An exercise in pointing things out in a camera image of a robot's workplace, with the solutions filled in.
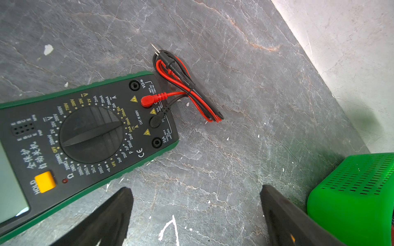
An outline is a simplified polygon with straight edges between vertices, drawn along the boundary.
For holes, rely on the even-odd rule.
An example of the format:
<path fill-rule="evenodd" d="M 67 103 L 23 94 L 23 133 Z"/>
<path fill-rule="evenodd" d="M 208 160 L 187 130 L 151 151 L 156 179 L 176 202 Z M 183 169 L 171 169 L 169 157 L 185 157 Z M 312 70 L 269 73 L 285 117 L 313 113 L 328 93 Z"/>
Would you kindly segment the dark green multimeter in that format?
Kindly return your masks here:
<path fill-rule="evenodd" d="M 1 242 L 179 142 L 172 106 L 187 97 L 224 116 L 176 55 L 156 49 L 141 71 L 1 104 Z"/>

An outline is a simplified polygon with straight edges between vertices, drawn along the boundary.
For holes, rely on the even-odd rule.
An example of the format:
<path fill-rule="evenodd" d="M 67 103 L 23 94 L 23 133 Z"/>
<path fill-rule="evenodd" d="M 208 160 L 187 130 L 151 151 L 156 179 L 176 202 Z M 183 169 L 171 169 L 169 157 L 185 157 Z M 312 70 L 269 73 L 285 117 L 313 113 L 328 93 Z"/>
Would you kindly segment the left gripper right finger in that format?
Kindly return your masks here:
<path fill-rule="evenodd" d="M 343 246 L 271 185 L 260 192 L 271 246 Z"/>

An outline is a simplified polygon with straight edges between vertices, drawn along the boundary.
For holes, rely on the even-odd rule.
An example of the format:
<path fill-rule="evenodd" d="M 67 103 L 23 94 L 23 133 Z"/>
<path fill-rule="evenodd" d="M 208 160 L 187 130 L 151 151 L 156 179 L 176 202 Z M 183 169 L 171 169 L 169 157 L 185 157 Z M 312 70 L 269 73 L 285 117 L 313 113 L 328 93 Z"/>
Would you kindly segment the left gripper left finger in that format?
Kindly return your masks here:
<path fill-rule="evenodd" d="M 122 187 L 54 246 L 121 246 L 133 208 L 132 190 Z"/>

